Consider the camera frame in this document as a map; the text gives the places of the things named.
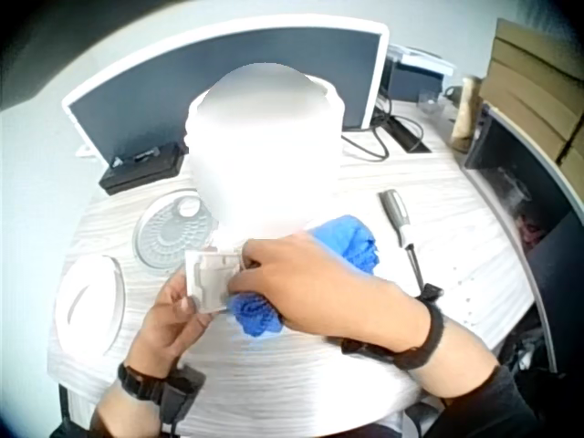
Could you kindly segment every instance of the blue cloth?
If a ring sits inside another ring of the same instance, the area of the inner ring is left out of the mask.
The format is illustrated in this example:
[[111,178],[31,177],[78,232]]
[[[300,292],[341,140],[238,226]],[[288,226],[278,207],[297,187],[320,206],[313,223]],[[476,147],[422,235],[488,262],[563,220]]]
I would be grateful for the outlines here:
[[[319,242],[367,274],[379,263],[375,238],[370,229],[354,216],[341,216],[310,232]],[[235,315],[244,332],[254,338],[266,331],[282,329],[277,311],[261,295],[245,292],[230,297],[227,309]]]

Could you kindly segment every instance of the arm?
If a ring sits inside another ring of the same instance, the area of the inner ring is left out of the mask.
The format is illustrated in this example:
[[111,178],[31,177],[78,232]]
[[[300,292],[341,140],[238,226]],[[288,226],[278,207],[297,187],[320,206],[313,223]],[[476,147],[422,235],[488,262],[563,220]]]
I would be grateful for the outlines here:
[[[393,283],[348,266],[309,235],[248,241],[244,260],[259,267],[235,276],[230,290],[263,294],[292,329],[396,352],[420,347],[428,335],[430,316],[422,303]],[[439,346],[412,376],[428,392],[453,398],[478,388],[496,366],[480,339],[446,319]]]
[[[212,315],[196,312],[186,296],[183,271],[162,287],[124,360],[140,374],[165,379],[182,354],[198,340]],[[91,430],[111,436],[159,436],[159,408],[139,401],[115,381],[105,392],[91,420]]]

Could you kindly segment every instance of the black sleeve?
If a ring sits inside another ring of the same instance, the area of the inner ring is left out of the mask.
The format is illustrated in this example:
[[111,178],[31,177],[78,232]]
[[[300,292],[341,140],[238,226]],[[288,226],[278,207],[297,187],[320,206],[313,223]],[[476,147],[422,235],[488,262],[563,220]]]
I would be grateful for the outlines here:
[[536,417],[519,394],[509,369],[497,367],[479,388],[455,399],[425,437],[516,438],[536,430]]

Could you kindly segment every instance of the white wood-grain desk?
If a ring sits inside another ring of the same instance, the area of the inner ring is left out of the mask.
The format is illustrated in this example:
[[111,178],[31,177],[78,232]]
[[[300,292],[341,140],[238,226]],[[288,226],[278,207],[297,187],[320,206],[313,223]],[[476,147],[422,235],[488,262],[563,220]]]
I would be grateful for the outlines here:
[[[359,217],[377,238],[381,262],[375,274],[417,295],[408,257],[398,247],[377,197],[378,192],[397,188],[418,231],[424,279],[445,290],[439,306],[493,348],[533,303],[524,269],[495,215],[433,125],[412,104],[397,102],[393,110],[423,125],[423,141],[433,153],[406,154],[381,132],[391,157],[371,163],[345,156],[337,193],[316,222],[341,214]],[[379,148],[370,133],[349,136],[365,147]],[[350,146],[346,152],[357,154]],[[114,381],[117,366],[164,281],[136,261],[131,244],[134,225],[158,196],[185,187],[193,187],[188,163],[171,180],[111,197],[99,191],[79,222],[63,272],[80,256],[108,255],[119,261],[126,285],[121,331],[103,358],[91,363],[72,359],[51,328],[48,372],[71,391],[72,408],[86,406],[81,425],[87,426],[87,406],[97,403]],[[178,425],[177,432],[187,436],[336,433],[400,411],[420,393],[406,373],[390,365],[343,356],[320,337],[287,329],[252,339],[228,315],[217,317],[182,359],[207,376],[193,408]]]

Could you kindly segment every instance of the wall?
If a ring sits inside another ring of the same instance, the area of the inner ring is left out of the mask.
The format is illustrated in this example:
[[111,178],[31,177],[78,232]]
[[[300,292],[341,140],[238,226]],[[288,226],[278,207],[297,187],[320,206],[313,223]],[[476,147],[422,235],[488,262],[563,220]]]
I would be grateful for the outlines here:
[[496,18],[515,19],[516,5],[515,0],[186,2],[102,40],[33,99],[2,112],[0,407],[5,420],[27,437],[48,436],[60,423],[57,385],[46,373],[47,333],[64,254],[101,172],[96,162],[73,156],[81,139],[60,108],[71,89],[111,62],[163,37],[229,18],[286,12],[382,21],[390,28],[391,42],[453,61],[460,67],[458,77],[484,75]]

